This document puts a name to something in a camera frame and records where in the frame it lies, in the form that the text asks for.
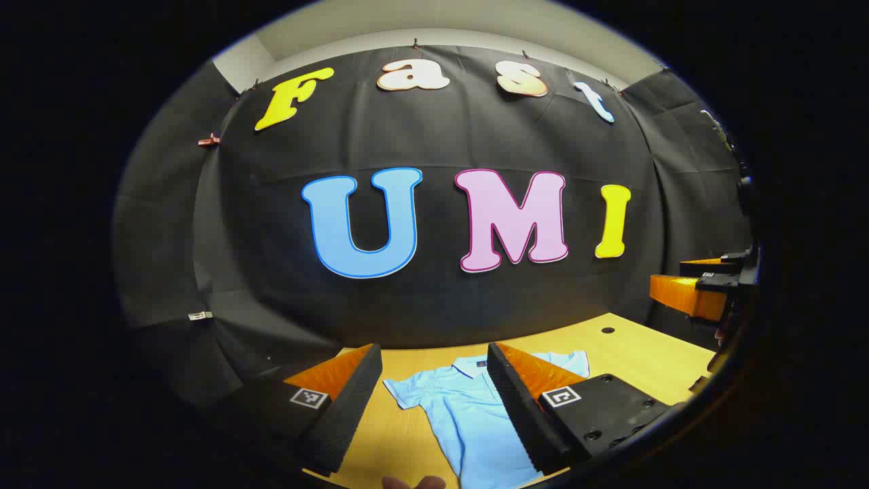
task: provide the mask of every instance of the wooden table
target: wooden table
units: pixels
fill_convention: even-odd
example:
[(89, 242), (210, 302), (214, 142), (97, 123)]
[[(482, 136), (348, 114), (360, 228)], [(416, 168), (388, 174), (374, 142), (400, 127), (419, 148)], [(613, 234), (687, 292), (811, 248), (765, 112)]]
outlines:
[[(614, 328), (615, 332), (602, 332), (606, 327)], [(706, 365), (714, 355), (705, 348), (614, 314), (503, 342), (529, 353), (584, 350), (592, 376), (612, 373), (667, 404), (684, 401), (692, 395), (688, 387), (700, 375), (708, 375)], [(327, 480), (351, 489), (380, 489), (384, 475), (404, 480), (411, 487), (423, 476), (437, 475), (447, 481), (448, 489), (459, 489), (458, 478), (443, 456), (425, 411), (421, 406), (399, 408), (383, 386), (383, 380), (401, 381), (419, 371), (452, 365), (458, 357), (485, 355), (487, 347), (480, 344), (382, 350), (383, 374), (365, 408), (341, 470)], [(344, 348), (339, 354), (351, 350)]]

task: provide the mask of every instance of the light blue letter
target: light blue letter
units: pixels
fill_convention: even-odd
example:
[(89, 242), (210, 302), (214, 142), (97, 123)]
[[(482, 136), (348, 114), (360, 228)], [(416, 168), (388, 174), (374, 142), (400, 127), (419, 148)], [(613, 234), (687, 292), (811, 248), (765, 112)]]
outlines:
[(592, 107), (594, 107), (594, 111), (598, 113), (600, 118), (609, 123), (615, 121), (615, 117), (613, 117), (613, 114), (610, 114), (609, 112), (607, 112), (607, 109), (603, 108), (603, 104), (600, 103), (603, 99), (600, 98), (600, 95), (598, 95), (596, 91), (592, 90), (592, 87), (588, 86), (588, 84), (585, 82), (576, 82), (574, 84), (574, 87), (576, 87), (576, 90), (581, 90), (582, 93), (586, 94), (588, 102), (592, 105)]
[(317, 256), (326, 268), (348, 278), (376, 278), (399, 271), (416, 252), (414, 187), (422, 181), (416, 168), (388, 168), (375, 173), (371, 184), (386, 198), (389, 241), (377, 251), (353, 244), (348, 198), (356, 190), (352, 177), (315, 180), (302, 188), (311, 206), (311, 231)]

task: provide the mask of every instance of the light blue shirt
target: light blue shirt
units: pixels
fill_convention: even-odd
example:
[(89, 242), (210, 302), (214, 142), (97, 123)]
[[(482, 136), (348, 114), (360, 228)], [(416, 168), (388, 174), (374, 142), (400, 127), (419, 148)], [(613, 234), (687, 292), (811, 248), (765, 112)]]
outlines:
[[(588, 378), (588, 356), (535, 353), (565, 370)], [(451, 366), (418, 372), (383, 384), (402, 409), (422, 406), (461, 489), (512, 489), (542, 474), (510, 423), (501, 396), (486, 371), (486, 355), (457, 358)]]

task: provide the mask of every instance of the black backdrop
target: black backdrop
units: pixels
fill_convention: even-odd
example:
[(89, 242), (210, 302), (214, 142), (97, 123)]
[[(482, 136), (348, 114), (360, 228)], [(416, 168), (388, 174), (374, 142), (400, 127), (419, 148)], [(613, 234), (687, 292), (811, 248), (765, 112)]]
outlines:
[[(384, 64), (414, 57), (436, 61), (450, 85), (376, 87)], [(533, 64), (549, 93), (521, 97), (498, 88), (494, 65), (505, 59)], [(335, 75), (295, 102), (293, 118), (254, 131), (275, 85), (327, 66)], [(614, 124), (597, 116), (573, 87), (578, 81), (603, 97)], [(206, 64), (145, 131), (121, 186), (115, 262), (130, 323), (146, 355), (194, 404), (273, 366), (323, 361), (341, 345), (466, 345), (609, 311), (666, 331), (678, 315), (648, 297), (649, 275), (749, 245), (735, 161), (702, 109), (709, 107), (669, 71), (622, 95), (560, 66), (457, 46), (331, 58), (237, 100)], [(222, 138), (218, 147), (193, 144), (211, 131)], [(423, 172), (413, 260), (384, 278), (334, 274), (316, 256), (302, 187), (327, 176), (356, 178), (354, 241), (377, 249), (388, 230), (370, 178), (394, 166)], [(567, 258), (462, 271), (468, 202), (453, 178), (467, 168), (497, 170), (517, 199), (536, 171), (563, 175)], [(604, 184), (632, 192), (619, 258), (594, 256)], [(497, 240), (495, 249), (504, 254)], [(215, 318), (186, 318), (205, 310)], [(705, 336), (712, 341), (711, 332)]]

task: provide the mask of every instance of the hand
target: hand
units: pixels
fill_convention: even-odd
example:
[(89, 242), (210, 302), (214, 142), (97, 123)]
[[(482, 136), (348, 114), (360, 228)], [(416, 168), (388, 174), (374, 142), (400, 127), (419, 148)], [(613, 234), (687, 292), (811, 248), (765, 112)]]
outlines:
[[(422, 478), (415, 489), (444, 489), (445, 487), (447, 487), (447, 483), (444, 479), (434, 475), (427, 475)], [(386, 476), (383, 478), (383, 489), (410, 489), (410, 486), (395, 477)]]

